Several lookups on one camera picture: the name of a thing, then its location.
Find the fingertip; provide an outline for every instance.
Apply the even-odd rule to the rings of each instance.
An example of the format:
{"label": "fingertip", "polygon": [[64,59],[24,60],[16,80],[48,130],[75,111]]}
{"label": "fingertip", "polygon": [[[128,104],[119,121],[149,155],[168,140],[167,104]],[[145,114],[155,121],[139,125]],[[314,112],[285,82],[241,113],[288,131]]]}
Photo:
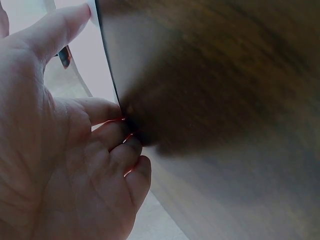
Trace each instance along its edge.
{"label": "fingertip", "polygon": [[138,158],[136,166],[132,170],[133,172],[139,172],[145,178],[151,179],[151,161],[147,156],[140,156]]}

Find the brown wooden surface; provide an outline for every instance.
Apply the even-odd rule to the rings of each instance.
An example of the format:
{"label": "brown wooden surface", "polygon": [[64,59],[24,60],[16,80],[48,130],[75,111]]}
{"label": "brown wooden surface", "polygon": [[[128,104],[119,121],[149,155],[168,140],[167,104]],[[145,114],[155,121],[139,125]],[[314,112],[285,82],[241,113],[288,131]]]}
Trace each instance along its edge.
{"label": "brown wooden surface", "polygon": [[151,190],[185,234],[319,240],[320,1],[99,2]]}

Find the white floor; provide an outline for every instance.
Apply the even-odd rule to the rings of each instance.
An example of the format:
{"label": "white floor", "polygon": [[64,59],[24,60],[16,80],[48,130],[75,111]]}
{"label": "white floor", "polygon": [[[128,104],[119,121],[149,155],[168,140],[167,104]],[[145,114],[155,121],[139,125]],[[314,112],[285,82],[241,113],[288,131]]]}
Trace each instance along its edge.
{"label": "white floor", "polygon": [[[14,33],[35,23],[46,14],[44,1],[53,0],[0,0]],[[83,83],[72,68],[64,70],[58,58],[52,59],[45,73],[45,84],[56,97],[88,96]],[[149,192],[142,205],[129,240],[188,240],[176,223]]]}

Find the skin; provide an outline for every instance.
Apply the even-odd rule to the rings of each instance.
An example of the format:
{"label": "skin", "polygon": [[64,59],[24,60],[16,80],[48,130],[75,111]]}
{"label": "skin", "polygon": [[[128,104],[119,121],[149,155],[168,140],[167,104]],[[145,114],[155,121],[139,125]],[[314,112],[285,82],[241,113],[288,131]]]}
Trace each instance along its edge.
{"label": "skin", "polygon": [[150,188],[117,105],[44,86],[46,64],[89,18],[86,4],[64,8],[0,39],[1,239],[126,239]]}
{"label": "skin", "polygon": [[0,39],[9,35],[9,19],[0,1]]}

